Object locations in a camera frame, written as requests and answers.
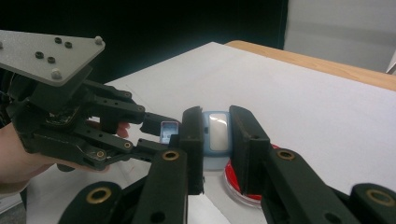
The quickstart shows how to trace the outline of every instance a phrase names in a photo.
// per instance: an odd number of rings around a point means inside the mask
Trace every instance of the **bolt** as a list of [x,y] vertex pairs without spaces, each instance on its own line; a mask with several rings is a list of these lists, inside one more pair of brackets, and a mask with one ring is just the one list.
[[96,44],[96,45],[102,45],[102,44],[103,44],[103,39],[102,39],[102,37],[100,37],[99,35],[97,35],[97,36],[95,37],[95,44]]
[[37,51],[37,52],[35,53],[35,57],[36,57],[37,59],[43,59],[43,58],[44,58],[44,54],[43,54],[43,52],[41,52],[41,51]]
[[62,39],[60,37],[55,37],[55,43],[62,44]]
[[61,79],[62,78],[61,70],[59,70],[59,68],[52,69],[52,72],[50,73],[50,76],[53,79]]
[[48,57],[47,61],[49,63],[55,63],[55,58],[54,57]]
[[73,48],[73,45],[72,45],[72,43],[70,43],[70,42],[64,42],[64,46],[65,46],[67,49]]

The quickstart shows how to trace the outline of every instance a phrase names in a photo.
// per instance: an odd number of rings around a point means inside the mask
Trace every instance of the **table surface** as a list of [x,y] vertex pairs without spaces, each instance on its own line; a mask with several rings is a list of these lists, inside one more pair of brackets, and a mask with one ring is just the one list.
[[342,63],[334,63],[280,49],[272,49],[261,45],[235,40],[227,46],[256,53],[285,63],[317,70],[338,77],[345,77],[365,84],[370,84],[391,91],[396,91],[396,76],[379,73]]

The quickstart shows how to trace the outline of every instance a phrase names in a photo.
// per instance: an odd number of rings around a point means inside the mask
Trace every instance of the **gray object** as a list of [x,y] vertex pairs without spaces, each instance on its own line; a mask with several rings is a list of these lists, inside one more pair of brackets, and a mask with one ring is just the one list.
[[105,49],[98,38],[0,30],[0,67],[59,87]]

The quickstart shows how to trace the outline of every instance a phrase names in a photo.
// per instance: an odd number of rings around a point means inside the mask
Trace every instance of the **red base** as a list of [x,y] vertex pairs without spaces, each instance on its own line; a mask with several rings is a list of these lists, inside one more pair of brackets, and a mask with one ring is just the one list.
[[[224,172],[225,172],[225,175],[226,175],[227,180],[230,183],[230,185],[234,189],[236,189],[239,193],[241,193],[241,189],[239,188],[235,172],[233,171],[233,167],[231,166],[231,161],[228,161],[227,165],[224,168]],[[257,201],[261,201],[262,200],[262,196],[260,194],[248,194],[246,196],[248,198],[250,198],[250,199],[253,199],[253,200],[257,200]]]

